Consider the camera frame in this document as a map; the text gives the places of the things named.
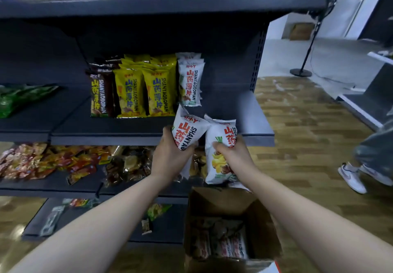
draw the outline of wooden floor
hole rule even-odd
[[[371,130],[308,79],[258,79],[255,96],[276,133],[276,147],[249,148],[258,167],[393,245],[393,188],[364,175],[361,179],[368,193],[360,195],[337,173]],[[0,273],[35,246],[19,241],[18,236],[42,202],[12,198],[0,208]],[[278,234],[283,247],[278,260],[282,273],[318,272],[279,226]],[[122,251],[110,272],[182,272],[183,264],[181,249]]]

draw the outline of forearm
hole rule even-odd
[[[248,186],[323,272],[391,272],[393,247],[250,166]]]
[[[143,179],[72,221],[10,272],[105,272],[165,185]]]

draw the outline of sock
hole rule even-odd
[[[350,171],[350,172],[357,172],[359,168],[356,166],[351,165],[349,162],[347,162],[344,166],[344,170]]]

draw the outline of open cardboard box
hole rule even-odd
[[[222,217],[243,220],[246,246],[250,259],[193,259],[191,256],[191,216]],[[259,272],[267,268],[282,249],[267,209],[250,192],[237,188],[195,187],[189,195],[184,235],[185,271],[195,272]]]

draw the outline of left hand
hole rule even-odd
[[[161,141],[153,154],[151,176],[163,178],[167,183],[172,181],[193,155],[195,146],[192,144],[181,151],[174,143],[171,127],[164,127]]]

